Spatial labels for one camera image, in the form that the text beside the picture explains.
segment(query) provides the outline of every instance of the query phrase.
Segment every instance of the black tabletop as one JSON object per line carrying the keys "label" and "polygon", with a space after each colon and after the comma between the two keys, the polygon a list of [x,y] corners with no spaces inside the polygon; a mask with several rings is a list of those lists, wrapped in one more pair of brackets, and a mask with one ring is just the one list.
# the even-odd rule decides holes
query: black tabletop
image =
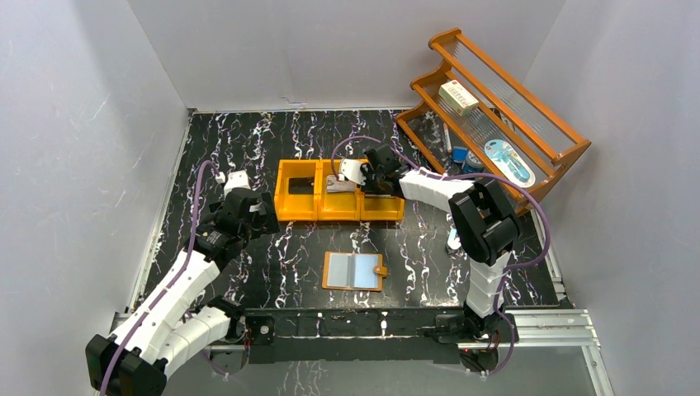
{"label": "black tabletop", "polygon": [[[196,170],[210,159],[221,171],[244,169],[254,190],[274,193],[280,159],[330,158],[335,144],[365,134],[392,144],[416,163],[428,162],[397,130],[398,111],[302,111],[196,114],[177,171],[175,186],[158,240],[158,252],[145,287],[147,295],[174,263],[189,234]],[[428,114],[412,125],[437,157],[449,165],[441,142],[442,124]],[[357,141],[339,151],[361,158],[372,143]],[[209,177],[202,204],[221,199]],[[542,250],[532,216],[522,217],[525,232],[513,262],[525,262]],[[252,241],[241,256],[197,298],[225,295],[248,308],[367,308],[459,305],[469,288],[463,252],[445,248],[450,215],[422,203],[406,202],[401,222],[289,222],[280,233]],[[382,292],[324,290],[324,254],[381,253],[389,276]],[[546,264],[507,275],[506,304],[557,305]]]}

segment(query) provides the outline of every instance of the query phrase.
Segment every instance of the orange wooden rack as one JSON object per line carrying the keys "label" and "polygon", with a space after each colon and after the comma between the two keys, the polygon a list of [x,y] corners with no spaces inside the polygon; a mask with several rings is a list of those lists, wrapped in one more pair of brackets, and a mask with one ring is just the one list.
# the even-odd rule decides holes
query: orange wooden rack
{"label": "orange wooden rack", "polygon": [[[411,82],[411,88],[422,101],[396,117],[399,127],[440,173],[445,168],[418,135],[420,131],[409,126],[412,119],[428,111],[439,116],[493,174],[503,176],[484,153],[485,142],[502,139],[511,143],[534,170],[537,182],[528,192],[541,201],[590,146],[590,141],[576,133],[459,29],[434,36],[428,46],[440,54],[442,62],[433,72]],[[440,85],[450,80],[458,80],[480,100],[468,115],[458,115],[439,96]],[[529,208],[524,196],[509,186],[506,190],[518,204],[518,214],[526,213]]]}

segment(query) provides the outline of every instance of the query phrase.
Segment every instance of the gray wall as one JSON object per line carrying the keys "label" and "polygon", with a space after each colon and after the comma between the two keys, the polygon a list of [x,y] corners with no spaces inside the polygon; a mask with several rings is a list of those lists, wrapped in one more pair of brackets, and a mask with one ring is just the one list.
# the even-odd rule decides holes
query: gray wall
{"label": "gray wall", "polygon": [[564,0],[129,0],[185,105],[200,110],[414,106],[460,27],[523,78]]}
{"label": "gray wall", "polygon": [[0,386],[92,394],[187,112],[126,0],[0,5]]}
{"label": "gray wall", "polygon": [[546,198],[619,395],[698,394],[700,3],[569,1],[525,85],[591,139]]}

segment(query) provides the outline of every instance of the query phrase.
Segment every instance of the white box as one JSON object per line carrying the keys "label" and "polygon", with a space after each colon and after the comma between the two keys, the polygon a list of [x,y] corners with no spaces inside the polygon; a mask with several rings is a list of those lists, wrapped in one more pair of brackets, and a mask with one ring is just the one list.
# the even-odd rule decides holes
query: white box
{"label": "white box", "polygon": [[459,115],[467,114],[479,104],[457,80],[445,82],[440,86],[440,97]]}

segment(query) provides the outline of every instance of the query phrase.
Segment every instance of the small box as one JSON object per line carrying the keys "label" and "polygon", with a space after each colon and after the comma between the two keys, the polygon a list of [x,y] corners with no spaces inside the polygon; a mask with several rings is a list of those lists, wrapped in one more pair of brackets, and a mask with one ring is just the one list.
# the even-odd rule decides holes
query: small box
{"label": "small box", "polygon": [[454,163],[464,163],[469,150],[466,147],[455,146],[452,148],[452,161]]}
{"label": "small box", "polygon": [[479,101],[473,97],[457,80],[445,82],[440,86],[440,97],[459,115],[471,111]]}

